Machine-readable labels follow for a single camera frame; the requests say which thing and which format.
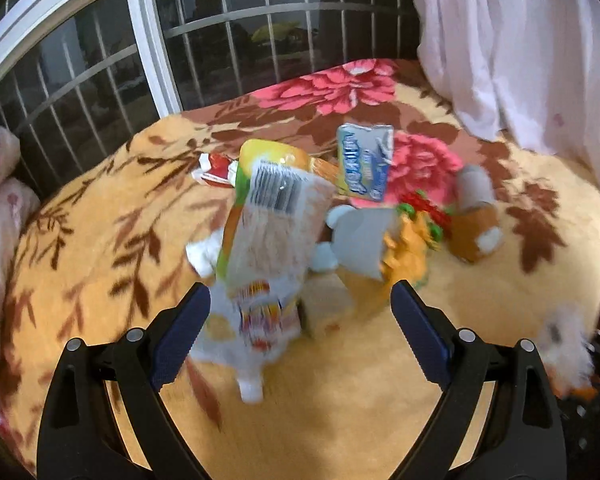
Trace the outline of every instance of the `food package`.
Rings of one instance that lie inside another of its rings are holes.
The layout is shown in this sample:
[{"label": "food package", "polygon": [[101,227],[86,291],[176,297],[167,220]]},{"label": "food package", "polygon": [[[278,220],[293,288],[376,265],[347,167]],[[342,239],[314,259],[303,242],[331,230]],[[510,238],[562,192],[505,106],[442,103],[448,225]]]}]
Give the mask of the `food package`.
[{"label": "food package", "polygon": [[211,312],[190,354],[235,368],[245,402],[262,399],[262,367],[300,333],[297,296],[336,175],[333,165],[279,142],[251,139],[240,150]]},{"label": "food package", "polygon": [[335,272],[308,276],[299,297],[302,329],[314,339],[339,331],[355,313],[349,289]]},{"label": "food package", "polygon": [[340,192],[382,202],[394,154],[394,128],[345,123],[338,128],[337,140]]},{"label": "food package", "polygon": [[221,153],[200,153],[199,166],[191,176],[200,184],[213,187],[235,187],[238,161]]}]

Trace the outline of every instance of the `plush toy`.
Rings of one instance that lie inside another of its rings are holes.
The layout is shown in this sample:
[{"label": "plush toy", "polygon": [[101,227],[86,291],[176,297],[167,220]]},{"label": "plush toy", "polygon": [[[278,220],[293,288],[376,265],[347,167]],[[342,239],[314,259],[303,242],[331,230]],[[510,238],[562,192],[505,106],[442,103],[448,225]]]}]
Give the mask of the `plush toy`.
[{"label": "plush toy", "polygon": [[449,250],[466,262],[493,253],[502,241],[489,175],[480,166],[458,173],[458,210],[451,216]]}]

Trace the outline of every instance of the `floral bedspread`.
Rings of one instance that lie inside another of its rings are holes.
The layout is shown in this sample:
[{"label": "floral bedspread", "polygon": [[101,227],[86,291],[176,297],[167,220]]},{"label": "floral bedspread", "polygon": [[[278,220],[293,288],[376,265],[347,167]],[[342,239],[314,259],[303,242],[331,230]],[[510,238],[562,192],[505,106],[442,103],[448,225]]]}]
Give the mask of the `floral bedspread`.
[{"label": "floral bedspread", "polygon": [[[600,307],[600,193],[584,168],[467,134],[416,62],[364,60],[158,121],[38,212],[20,241],[4,323],[0,394],[14,445],[34,467],[46,390],[62,346],[109,342],[174,306],[197,279],[187,242],[221,227],[233,190],[190,176],[202,151],[237,155],[248,137],[288,142],[336,159],[343,122],[392,124],[447,144],[491,176],[503,246],[470,266],[430,257],[424,300],[456,326],[513,344],[533,337],[557,303],[573,302],[593,328]],[[418,163],[436,172],[435,153]],[[342,272],[359,312],[320,341],[300,338],[266,370],[266,400],[240,402],[232,373],[189,362],[161,396],[215,479],[385,479],[439,396],[426,383],[370,281]],[[132,457],[120,397],[112,402]],[[480,404],[484,417],[485,402]],[[472,425],[474,436],[478,423]],[[473,450],[465,442],[459,460]]]}]

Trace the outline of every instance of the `red package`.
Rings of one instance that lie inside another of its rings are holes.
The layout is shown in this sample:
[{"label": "red package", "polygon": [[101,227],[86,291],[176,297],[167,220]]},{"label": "red package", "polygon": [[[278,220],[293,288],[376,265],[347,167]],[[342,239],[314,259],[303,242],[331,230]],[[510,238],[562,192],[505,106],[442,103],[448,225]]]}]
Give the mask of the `red package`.
[{"label": "red package", "polygon": [[238,161],[221,153],[201,153],[200,166],[191,176],[200,184],[215,187],[235,187]]}]

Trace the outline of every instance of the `toothpaste box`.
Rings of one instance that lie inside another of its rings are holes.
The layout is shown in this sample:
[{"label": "toothpaste box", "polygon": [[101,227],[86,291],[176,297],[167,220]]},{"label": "toothpaste box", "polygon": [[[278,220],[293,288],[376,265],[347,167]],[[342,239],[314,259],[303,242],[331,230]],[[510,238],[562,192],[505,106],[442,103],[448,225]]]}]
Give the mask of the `toothpaste box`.
[{"label": "toothpaste box", "polygon": [[345,123],[338,128],[337,140],[340,192],[382,202],[394,154],[394,128]]}]

